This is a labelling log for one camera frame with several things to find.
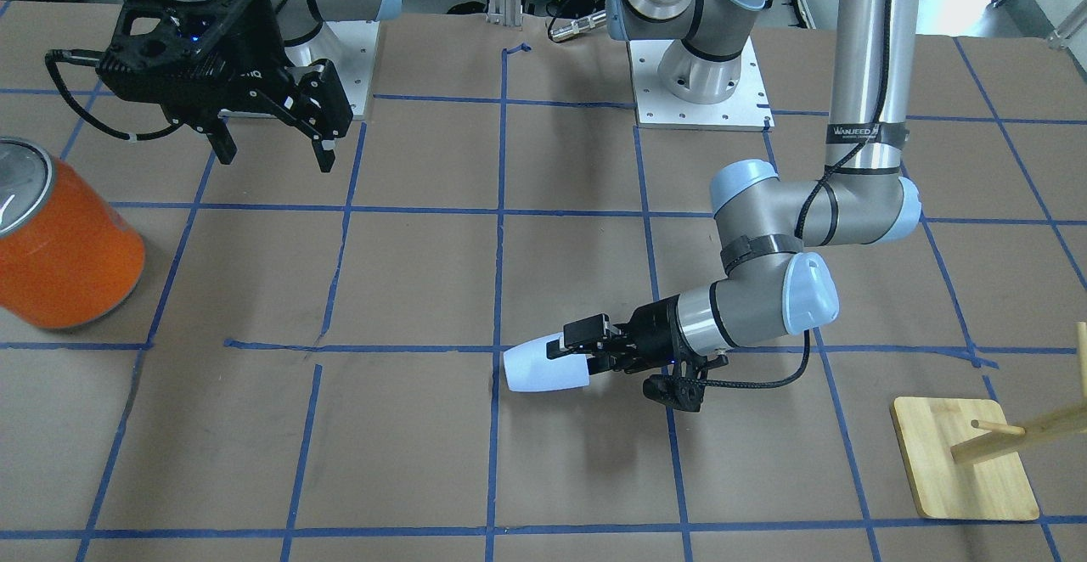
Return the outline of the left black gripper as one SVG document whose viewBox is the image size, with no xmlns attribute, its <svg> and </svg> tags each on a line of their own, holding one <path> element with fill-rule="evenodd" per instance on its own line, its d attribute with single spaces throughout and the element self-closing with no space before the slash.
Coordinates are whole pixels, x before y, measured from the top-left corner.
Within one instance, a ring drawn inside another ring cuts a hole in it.
<svg viewBox="0 0 1087 562">
<path fill-rule="evenodd" d="M 698 412 L 709 384 L 709 371 L 729 363 L 729 339 L 711 296 L 669 296 L 635 310 L 626 326 L 612 325 L 608 314 L 567 323 L 559 339 L 546 344 L 548 360 L 579 354 L 589 375 L 629 374 L 674 364 L 671 374 L 645 380 L 642 392 L 677 411 Z M 635 346 L 635 362 L 632 353 Z"/>
</svg>

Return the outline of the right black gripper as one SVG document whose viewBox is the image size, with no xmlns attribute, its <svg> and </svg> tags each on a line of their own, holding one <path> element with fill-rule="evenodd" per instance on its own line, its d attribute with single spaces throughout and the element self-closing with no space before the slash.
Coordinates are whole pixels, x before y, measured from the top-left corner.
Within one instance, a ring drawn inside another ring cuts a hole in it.
<svg viewBox="0 0 1087 562">
<path fill-rule="evenodd" d="M 353 120 L 350 102 L 333 60 L 290 67 L 271 0 L 127 0 L 93 70 L 123 100 L 207 127 L 222 165 L 237 155 L 228 125 L 199 116 L 232 110 L 301 132 L 326 174 Z"/>
</svg>

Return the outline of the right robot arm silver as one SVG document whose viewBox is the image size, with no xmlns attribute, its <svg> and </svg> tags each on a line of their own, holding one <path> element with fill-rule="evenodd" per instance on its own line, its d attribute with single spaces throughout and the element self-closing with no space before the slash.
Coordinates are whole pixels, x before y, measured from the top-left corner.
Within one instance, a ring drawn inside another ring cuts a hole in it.
<svg viewBox="0 0 1087 562">
<path fill-rule="evenodd" d="M 350 59 L 313 52 L 334 23 L 397 17 L 403 0 L 126 0 L 93 71 L 121 100 L 157 104 L 174 127 L 207 136 L 223 164 L 236 155 L 222 112 L 280 120 L 330 171 L 358 109 Z"/>
</svg>

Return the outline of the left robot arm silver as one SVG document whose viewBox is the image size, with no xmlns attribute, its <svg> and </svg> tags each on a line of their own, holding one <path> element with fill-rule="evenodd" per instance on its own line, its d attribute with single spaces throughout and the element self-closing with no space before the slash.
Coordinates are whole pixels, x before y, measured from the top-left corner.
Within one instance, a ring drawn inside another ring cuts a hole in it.
<svg viewBox="0 0 1087 562">
<path fill-rule="evenodd" d="M 769 0 L 605 0 L 620 41 L 669 39 L 659 76 L 670 93 L 719 103 L 741 77 L 741 53 Z M 825 165 L 785 182 L 765 160 L 730 163 L 710 183 L 724 278 L 521 344 L 502 357 L 512 391 L 563 391 L 594 374 L 648 373 L 642 392 L 696 412 L 727 352 L 837 319 L 839 296 L 816 246 L 885 243 L 921 216 L 901 175 L 919 0 L 839 0 Z"/>
</svg>

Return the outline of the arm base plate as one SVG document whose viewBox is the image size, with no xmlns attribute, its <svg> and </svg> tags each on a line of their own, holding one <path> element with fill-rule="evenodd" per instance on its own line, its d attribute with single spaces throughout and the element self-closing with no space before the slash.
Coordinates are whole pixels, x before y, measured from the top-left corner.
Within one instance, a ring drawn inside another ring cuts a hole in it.
<svg viewBox="0 0 1087 562">
<path fill-rule="evenodd" d="M 774 127 L 750 37 L 729 62 L 691 58 L 679 40 L 628 43 L 642 128 L 761 132 Z"/>
<path fill-rule="evenodd" d="M 318 59 L 335 64 L 354 120 L 364 120 L 378 52 L 379 21 L 333 21 L 304 43 L 289 45 L 286 53 L 296 65 Z"/>
</svg>

